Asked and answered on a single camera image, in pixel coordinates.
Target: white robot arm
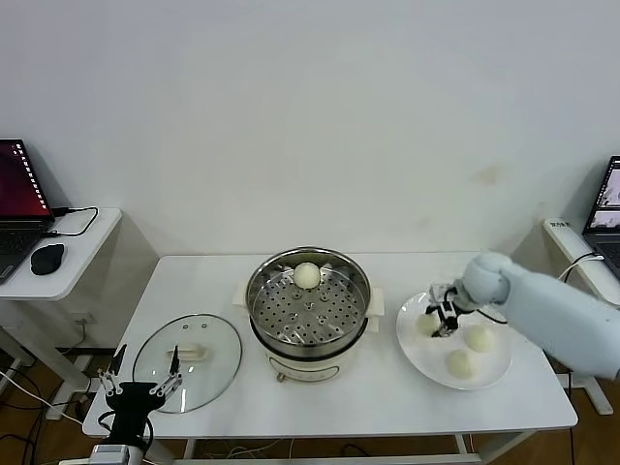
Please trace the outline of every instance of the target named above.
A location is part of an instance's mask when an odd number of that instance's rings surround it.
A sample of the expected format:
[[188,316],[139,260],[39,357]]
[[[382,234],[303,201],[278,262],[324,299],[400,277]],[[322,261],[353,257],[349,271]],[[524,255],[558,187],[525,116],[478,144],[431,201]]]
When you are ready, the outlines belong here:
[[501,254],[473,259],[454,304],[491,304],[507,322],[573,371],[620,381],[620,311]]

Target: laptop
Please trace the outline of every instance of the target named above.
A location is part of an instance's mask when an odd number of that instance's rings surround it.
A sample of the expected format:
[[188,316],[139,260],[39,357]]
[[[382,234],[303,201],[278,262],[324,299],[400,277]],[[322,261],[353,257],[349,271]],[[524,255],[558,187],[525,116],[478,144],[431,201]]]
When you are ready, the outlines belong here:
[[0,139],[0,284],[53,222],[23,141]]
[[620,156],[609,160],[583,238],[620,279]]

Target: white desk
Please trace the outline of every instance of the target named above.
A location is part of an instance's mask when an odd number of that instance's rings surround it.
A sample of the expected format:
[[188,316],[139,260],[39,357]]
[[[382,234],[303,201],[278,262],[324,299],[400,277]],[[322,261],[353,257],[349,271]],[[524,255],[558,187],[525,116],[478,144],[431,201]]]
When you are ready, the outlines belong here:
[[[54,229],[60,233],[81,231],[92,218],[93,211],[71,213],[59,218]],[[74,288],[84,270],[93,260],[95,254],[112,232],[121,212],[118,208],[100,208],[99,215],[88,231],[78,237],[55,237],[43,239],[34,250],[49,244],[65,244],[65,254],[60,267],[47,276],[37,276],[30,270],[30,256],[22,262],[13,275],[0,285],[0,326],[23,347],[32,352],[40,361],[51,368],[67,383],[58,390],[54,402],[66,402],[74,391],[85,390],[89,380],[81,372],[90,357],[81,356],[76,365],[71,364],[54,348],[47,337],[45,328],[30,321],[12,303],[15,300],[59,300]],[[14,365],[20,361],[31,363],[32,357],[11,344],[6,333],[0,332],[0,347],[15,358]],[[49,419],[58,419],[59,415],[51,411]]]
[[[360,339],[357,360],[338,377],[319,384],[278,383],[247,315],[233,306],[238,283],[249,278],[264,256],[164,257],[122,338],[121,344],[128,348],[121,379],[131,380],[141,345],[163,324],[187,314],[212,313],[230,321],[239,332],[243,357],[236,378],[219,398],[193,412],[151,414],[156,437],[511,432],[491,442],[480,456],[454,456],[457,461],[490,461],[534,431],[566,428],[574,425],[577,417],[543,352],[515,332],[511,334],[510,371],[499,384],[480,391],[437,385],[400,352],[395,336],[400,305],[426,290],[431,280],[457,277],[476,254],[352,255],[373,285],[384,289],[386,315],[380,320],[379,333],[364,334]],[[83,426],[85,434],[106,435],[97,418],[107,410],[99,391]]]

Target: laptop screen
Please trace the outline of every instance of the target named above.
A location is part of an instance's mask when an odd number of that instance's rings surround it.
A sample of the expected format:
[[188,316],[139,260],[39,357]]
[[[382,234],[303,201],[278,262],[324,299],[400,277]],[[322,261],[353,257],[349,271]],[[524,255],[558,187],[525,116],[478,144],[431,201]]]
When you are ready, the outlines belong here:
[[620,232],[620,157],[611,157],[585,233]]
[[51,219],[21,140],[0,140],[0,219]]

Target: white plate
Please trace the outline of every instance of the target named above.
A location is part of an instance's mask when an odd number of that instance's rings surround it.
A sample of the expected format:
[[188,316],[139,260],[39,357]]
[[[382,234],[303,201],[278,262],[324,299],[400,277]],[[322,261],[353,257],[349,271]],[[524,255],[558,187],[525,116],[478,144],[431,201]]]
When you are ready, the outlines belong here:
[[[511,366],[512,351],[508,328],[492,323],[479,313],[458,318],[460,328],[449,337],[428,337],[416,326],[419,315],[429,303],[428,293],[421,293],[407,300],[396,319],[396,336],[409,361],[424,375],[440,385],[455,389],[482,389],[497,383]],[[464,328],[471,325],[489,325],[495,333],[495,350],[480,354],[467,347],[463,339]],[[478,373],[467,380],[453,377],[448,371],[446,359],[456,349],[464,349],[474,358]]]

